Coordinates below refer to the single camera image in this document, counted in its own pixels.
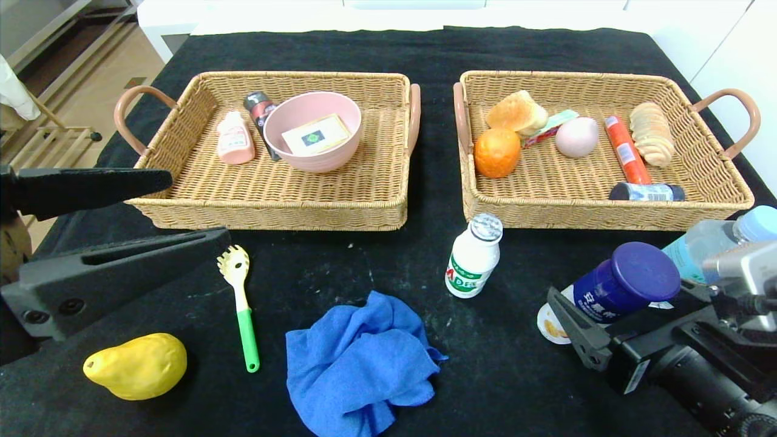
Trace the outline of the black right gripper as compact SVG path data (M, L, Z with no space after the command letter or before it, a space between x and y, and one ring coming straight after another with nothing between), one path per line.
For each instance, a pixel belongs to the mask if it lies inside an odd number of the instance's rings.
M743 279L723 280L686 295L687 309L653 329L611 339L561 291L547 304L586 368L605 371L625 395L640 384L662 387L691 414L755 412L755 290Z

